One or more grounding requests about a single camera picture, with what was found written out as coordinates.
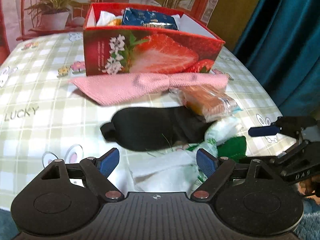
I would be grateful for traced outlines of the person's right hand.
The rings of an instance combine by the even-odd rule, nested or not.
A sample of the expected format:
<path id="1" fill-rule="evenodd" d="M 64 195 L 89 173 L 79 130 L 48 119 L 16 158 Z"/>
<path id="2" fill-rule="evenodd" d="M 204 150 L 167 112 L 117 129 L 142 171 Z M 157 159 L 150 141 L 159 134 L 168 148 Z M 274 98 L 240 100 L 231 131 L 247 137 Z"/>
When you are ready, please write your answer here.
<path id="1" fill-rule="evenodd" d="M 305 196 L 313 196 L 319 198 L 319 191 L 316 189 L 316 185 L 319 184 L 319 175 L 308 178 L 299 182 L 298 192 Z"/>

